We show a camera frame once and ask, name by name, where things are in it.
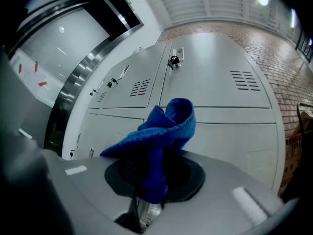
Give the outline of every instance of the blue cloth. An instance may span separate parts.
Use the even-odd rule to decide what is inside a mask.
[[[142,184],[143,199],[158,204],[168,192],[163,173],[163,150],[180,150],[194,135],[196,118],[192,103],[184,98],[173,99],[164,112],[155,106],[145,123],[121,142],[104,150],[100,156],[129,157],[132,154],[148,154],[148,177]]]

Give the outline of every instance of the locker lock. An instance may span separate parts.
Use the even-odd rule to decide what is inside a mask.
[[[167,65],[173,70],[180,67],[179,58],[177,56],[172,56],[170,60],[168,60]]]
[[[116,80],[116,79],[112,78],[111,80],[112,80],[112,82],[113,82],[113,83],[118,84],[118,82],[117,82],[117,80]]]

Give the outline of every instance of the brick wall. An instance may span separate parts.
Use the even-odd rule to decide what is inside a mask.
[[[291,135],[298,125],[297,103],[302,101],[313,104],[313,73],[289,42],[247,24],[199,22],[179,25],[165,30],[158,42],[204,32],[218,32],[237,42],[259,65],[273,88],[286,135],[285,172],[279,191],[281,194],[300,162],[301,137]]]

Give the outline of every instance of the locker vent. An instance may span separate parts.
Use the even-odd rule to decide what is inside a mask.
[[[249,71],[230,71],[238,90],[260,91],[254,75]]]
[[[102,102],[102,100],[103,100],[104,96],[106,95],[106,93],[107,93],[107,92],[101,93],[101,95],[100,95],[100,97],[99,97],[99,99],[98,99],[98,103],[99,103],[99,102]]]
[[[150,83],[150,79],[136,82],[132,88],[130,96],[145,95],[149,83]]]

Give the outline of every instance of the white label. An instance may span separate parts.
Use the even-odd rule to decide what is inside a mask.
[[[79,172],[82,172],[82,171],[85,171],[85,170],[87,170],[86,166],[81,165],[79,167],[74,167],[74,168],[71,168],[71,169],[67,169],[67,170],[65,170],[65,173],[67,175],[73,175],[73,174],[76,174],[76,173],[79,173]]]

